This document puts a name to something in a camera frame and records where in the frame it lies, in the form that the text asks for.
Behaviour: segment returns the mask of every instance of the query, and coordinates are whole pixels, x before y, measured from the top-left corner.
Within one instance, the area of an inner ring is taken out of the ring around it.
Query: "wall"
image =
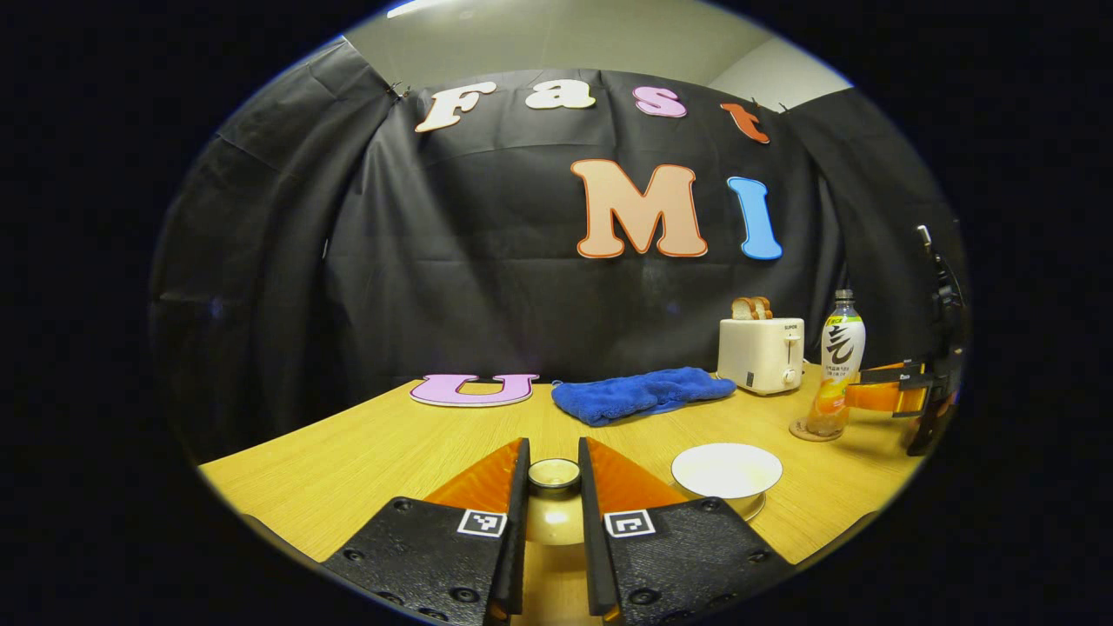
[[[693,0],[452,0],[345,32],[400,89],[519,69],[584,68],[707,85],[771,33]]]
[[[774,37],[730,66],[709,85],[762,107],[781,110],[853,87],[841,75],[796,46]]]

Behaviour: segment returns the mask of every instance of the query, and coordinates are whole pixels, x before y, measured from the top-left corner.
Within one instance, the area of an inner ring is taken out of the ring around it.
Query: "cutout letter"
[[[591,87],[582,80],[548,80],[533,90],[536,92],[525,99],[525,106],[531,109],[585,109],[595,104],[589,95]]]
[[[472,110],[480,101],[480,94],[490,94],[494,88],[495,84],[489,81],[433,94],[433,106],[429,108],[425,121],[418,124],[414,130],[427,133],[452,126],[460,121],[460,116],[456,115],[457,108],[464,113]]]
[[[758,118],[755,115],[747,113],[741,105],[729,104],[719,105],[719,107],[730,111],[730,117],[735,119],[735,125],[738,126],[738,129],[745,133],[747,137],[759,144],[769,143],[769,136],[758,130],[757,126],[754,126],[758,123]]]
[[[707,242],[699,236],[692,182],[696,174],[679,165],[659,165],[642,194],[619,164],[607,159],[584,159],[572,164],[572,173],[583,178],[588,196],[588,236],[577,245],[588,258],[622,254],[622,239],[614,236],[613,214],[640,254],[646,254],[657,223],[664,234],[657,250],[668,256],[702,256]]]
[[[500,407],[521,402],[533,395],[533,379],[538,374],[502,374],[494,380],[502,381],[502,391],[474,394],[460,393],[464,383],[476,380],[472,374],[429,374],[425,382],[410,391],[410,398],[425,404],[439,407]]]
[[[660,117],[683,117],[688,109],[678,102],[679,96],[663,87],[639,87],[633,90],[641,113]]]
[[[738,194],[738,202],[742,205],[742,221],[746,222],[742,254],[761,261],[780,258],[782,251],[772,236],[769,207],[765,203],[766,186],[757,180],[738,176],[727,178],[727,186]]]

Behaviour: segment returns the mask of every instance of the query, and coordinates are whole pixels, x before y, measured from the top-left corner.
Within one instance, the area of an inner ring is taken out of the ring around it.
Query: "small cup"
[[[583,544],[580,466],[568,459],[544,459],[530,466],[525,539],[545,546]]]
[[[544,459],[530,466],[525,473],[530,491],[541,497],[558,497],[580,490],[580,466],[568,459]]]

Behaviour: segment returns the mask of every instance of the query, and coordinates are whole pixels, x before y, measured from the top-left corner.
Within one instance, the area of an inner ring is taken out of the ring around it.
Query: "bowl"
[[[785,468],[768,450],[745,443],[708,443],[672,461],[672,478],[696,498],[722,498],[749,520],[765,506],[766,491]]]

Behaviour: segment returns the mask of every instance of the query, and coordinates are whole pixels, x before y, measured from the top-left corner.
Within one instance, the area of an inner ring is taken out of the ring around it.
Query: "orange letter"
[[[730,117],[735,118],[735,125],[738,126],[738,129],[745,133],[747,137],[759,144],[769,143],[769,136],[758,130],[757,126],[754,126],[757,124],[758,118],[747,113],[741,105],[730,104],[719,106],[730,111]]]
[[[657,242],[661,254],[702,256],[707,252],[707,242],[699,236],[696,223],[692,200],[696,174],[691,169],[679,165],[657,166],[644,194],[613,160],[578,160],[572,164],[572,173],[583,178],[588,196],[588,236],[575,246],[581,255],[608,258],[622,254],[626,246],[614,236],[611,214],[619,218],[640,254],[649,250],[658,222],[664,231]]]

